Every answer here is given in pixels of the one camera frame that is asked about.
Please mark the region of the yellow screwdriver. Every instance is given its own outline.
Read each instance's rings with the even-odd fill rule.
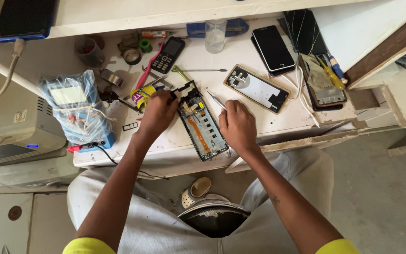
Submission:
[[[316,56],[316,58],[319,60],[320,64],[322,65],[322,67],[324,68],[324,72],[327,74],[327,76],[330,78],[330,80],[332,81],[332,83],[335,85],[336,88],[343,90],[346,88],[346,86],[342,83],[342,81],[338,78],[338,76],[336,76],[328,66],[326,66],[324,64],[324,62],[322,62],[322,60],[320,60],[320,58],[318,56]]]

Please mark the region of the label sticker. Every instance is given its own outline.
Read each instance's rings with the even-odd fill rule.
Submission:
[[[14,123],[24,122],[26,120],[26,112],[27,109],[17,112],[14,117]]]

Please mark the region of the phone keypad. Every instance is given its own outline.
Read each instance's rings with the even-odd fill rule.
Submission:
[[[152,66],[153,67],[157,67],[163,71],[167,70],[169,65],[171,64],[171,62],[173,61],[173,59],[171,59],[168,56],[163,56],[162,54],[159,54],[156,59],[154,60]]]

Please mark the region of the orange flex cable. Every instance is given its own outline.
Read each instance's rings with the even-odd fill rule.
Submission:
[[[206,141],[203,139],[203,136],[202,136],[202,134],[201,134],[199,128],[197,127],[197,124],[194,123],[194,121],[192,121],[192,120],[190,119],[190,117],[187,118],[187,121],[189,122],[190,125],[192,125],[192,127],[194,127],[194,130],[195,130],[195,132],[197,133],[197,136],[199,136],[200,143],[203,145],[204,151],[205,151],[206,153],[209,153],[210,150],[209,150],[209,148],[207,147]]]

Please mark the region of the hand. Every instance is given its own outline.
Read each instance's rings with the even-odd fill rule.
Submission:
[[[238,100],[228,100],[225,106],[228,112],[222,108],[219,122],[220,132],[229,146],[241,157],[257,150],[255,117]]]
[[[171,91],[160,89],[147,102],[138,132],[154,142],[165,131],[178,109],[180,100],[172,100]]]

